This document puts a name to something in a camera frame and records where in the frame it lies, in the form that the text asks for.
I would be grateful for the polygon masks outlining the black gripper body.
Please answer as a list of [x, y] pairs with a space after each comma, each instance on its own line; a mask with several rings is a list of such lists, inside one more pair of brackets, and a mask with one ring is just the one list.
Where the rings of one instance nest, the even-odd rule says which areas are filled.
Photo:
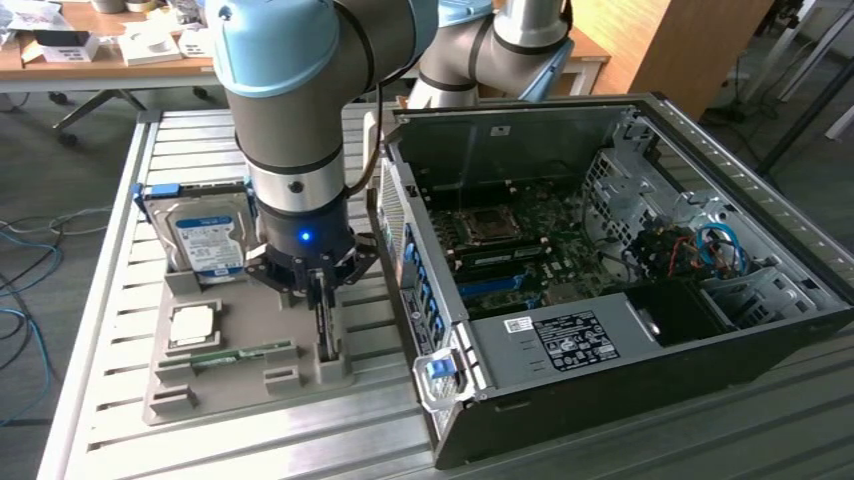
[[258, 201], [258, 213], [267, 244], [279, 252], [303, 257], [322, 271], [322, 257], [341, 258], [353, 247], [347, 200], [335, 198], [323, 207], [305, 212], [278, 210]]

